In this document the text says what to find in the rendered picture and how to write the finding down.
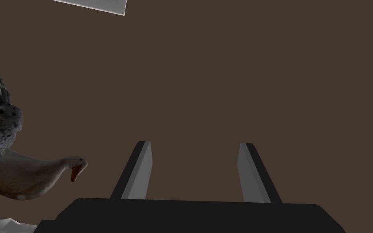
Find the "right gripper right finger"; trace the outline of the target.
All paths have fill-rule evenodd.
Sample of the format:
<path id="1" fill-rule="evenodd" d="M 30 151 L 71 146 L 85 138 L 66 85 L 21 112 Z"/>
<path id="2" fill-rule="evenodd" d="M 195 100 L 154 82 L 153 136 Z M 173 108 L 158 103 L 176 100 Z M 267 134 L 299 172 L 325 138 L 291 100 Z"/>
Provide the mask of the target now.
<path id="1" fill-rule="evenodd" d="M 237 169 L 244 202 L 282 203 L 254 144 L 240 144 Z"/>

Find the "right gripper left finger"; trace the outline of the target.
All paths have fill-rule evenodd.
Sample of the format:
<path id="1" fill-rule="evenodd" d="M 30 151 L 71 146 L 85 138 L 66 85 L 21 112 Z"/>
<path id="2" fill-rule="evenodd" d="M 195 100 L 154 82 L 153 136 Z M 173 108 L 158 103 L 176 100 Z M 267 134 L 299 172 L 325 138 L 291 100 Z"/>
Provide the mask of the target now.
<path id="1" fill-rule="evenodd" d="M 110 198 L 146 199 L 152 166 L 150 141 L 138 141 Z"/>

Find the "white goose figure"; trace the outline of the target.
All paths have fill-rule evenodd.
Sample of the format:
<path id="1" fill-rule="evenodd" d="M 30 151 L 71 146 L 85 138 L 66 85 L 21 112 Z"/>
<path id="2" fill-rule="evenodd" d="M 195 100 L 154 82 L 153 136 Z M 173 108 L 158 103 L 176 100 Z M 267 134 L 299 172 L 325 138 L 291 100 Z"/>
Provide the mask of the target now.
<path id="1" fill-rule="evenodd" d="M 0 159 L 0 195 L 15 200 L 31 200 L 43 196 L 71 169 L 71 182 L 88 166 L 79 156 L 51 161 L 39 160 L 7 149 Z"/>

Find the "white crumpled cloth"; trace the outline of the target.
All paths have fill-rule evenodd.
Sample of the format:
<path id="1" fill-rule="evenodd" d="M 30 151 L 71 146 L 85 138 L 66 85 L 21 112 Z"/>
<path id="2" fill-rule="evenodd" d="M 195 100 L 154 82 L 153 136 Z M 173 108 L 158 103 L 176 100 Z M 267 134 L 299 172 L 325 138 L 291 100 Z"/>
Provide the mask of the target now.
<path id="1" fill-rule="evenodd" d="M 12 218 L 0 219 L 0 233 L 33 233 L 36 225 L 21 224 Z"/>

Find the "pale grey flat panel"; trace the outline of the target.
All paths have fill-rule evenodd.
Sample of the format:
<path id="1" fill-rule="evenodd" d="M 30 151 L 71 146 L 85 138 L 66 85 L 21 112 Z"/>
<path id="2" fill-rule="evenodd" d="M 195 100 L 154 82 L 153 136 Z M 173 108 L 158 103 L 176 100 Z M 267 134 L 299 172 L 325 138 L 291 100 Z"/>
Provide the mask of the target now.
<path id="1" fill-rule="evenodd" d="M 53 0 L 106 13 L 125 15 L 127 0 Z"/>

